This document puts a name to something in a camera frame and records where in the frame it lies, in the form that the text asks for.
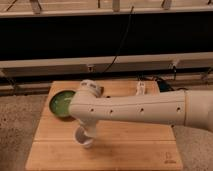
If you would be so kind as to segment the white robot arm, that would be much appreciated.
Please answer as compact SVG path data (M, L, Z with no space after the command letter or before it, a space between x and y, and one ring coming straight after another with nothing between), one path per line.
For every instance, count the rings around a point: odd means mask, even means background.
M187 90L103 98L101 87L83 80L70 105L88 137L96 136L100 120L184 125L213 132L213 91Z

